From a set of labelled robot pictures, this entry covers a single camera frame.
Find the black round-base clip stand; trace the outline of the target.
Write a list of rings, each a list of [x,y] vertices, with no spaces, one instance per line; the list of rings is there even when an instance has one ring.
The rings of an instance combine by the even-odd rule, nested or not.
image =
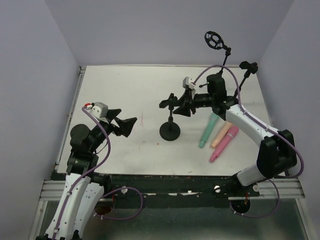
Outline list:
[[[178,103],[178,98],[171,93],[168,99],[162,100],[159,103],[159,108],[164,109],[168,107],[169,109],[169,117],[167,122],[163,123],[160,126],[159,134],[166,141],[174,141],[176,140],[181,133],[180,127],[174,122],[173,111]]]

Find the green toy microphone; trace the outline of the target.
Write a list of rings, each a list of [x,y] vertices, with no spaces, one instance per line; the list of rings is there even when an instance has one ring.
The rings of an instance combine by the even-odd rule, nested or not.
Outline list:
[[[214,129],[214,127],[215,127],[215,125],[216,125],[218,120],[219,120],[219,116],[216,115],[215,113],[212,113],[210,118],[209,118],[209,121],[208,121],[208,123],[207,123],[207,125],[206,125],[206,127],[205,127],[205,129],[204,129],[204,131],[202,133],[202,135],[201,135],[201,138],[199,140],[198,146],[201,149],[207,143],[207,141],[208,141],[208,139],[209,139],[209,137],[210,137],[210,135],[211,135],[211,133],[212,133],[212,131],[213,131],[213,129]]]

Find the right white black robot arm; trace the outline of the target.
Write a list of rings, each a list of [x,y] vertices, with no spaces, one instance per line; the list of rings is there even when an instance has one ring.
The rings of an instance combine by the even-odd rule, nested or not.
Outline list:
[[[238,127],[259,147],[256,163],[232,176],[231,186],[235,189],[271,179],[297,164],[293,134],[269,127],[252,116],[238,97],[227,94],[225,80],[221,74],[207,76],[207,92],[196,93],[195,84],[185,77],[184,94],[174,114],[190,117],[197,108],[211,108],[213,113]]]

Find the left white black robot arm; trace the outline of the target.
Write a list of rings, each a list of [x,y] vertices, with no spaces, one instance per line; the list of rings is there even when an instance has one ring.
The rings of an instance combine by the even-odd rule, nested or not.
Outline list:
[[[81,109],[96,125],[75,125],[70,131],[71,152],[63,192],[55,214],[38,240],[81,240],[98,201],[110,191],[110,177],[95,170],[109,158],[110,134],[128,137],[138,120],[119,119],[121,109],[109,110],[102,103],[89,103]]]

